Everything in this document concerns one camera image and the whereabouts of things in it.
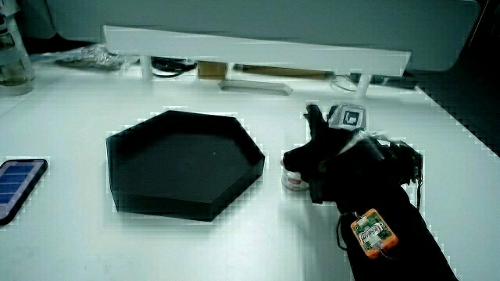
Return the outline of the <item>person's right hand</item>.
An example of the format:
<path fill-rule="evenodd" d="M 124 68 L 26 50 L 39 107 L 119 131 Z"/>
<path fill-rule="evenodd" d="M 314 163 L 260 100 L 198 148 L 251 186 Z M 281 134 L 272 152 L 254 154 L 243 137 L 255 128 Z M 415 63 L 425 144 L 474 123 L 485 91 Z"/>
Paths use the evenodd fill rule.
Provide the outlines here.
<path fill-rule="evenodd" d="M 320 108 L 306 106 L 308 143 L 284 153 L 282 166 L 299 173 L 314 203 L 337 205 L 361 202 L 408 201 L 404 185 L 415 183 L 421 197 L 423 156 L 401 140 L 330 126 Z"/>

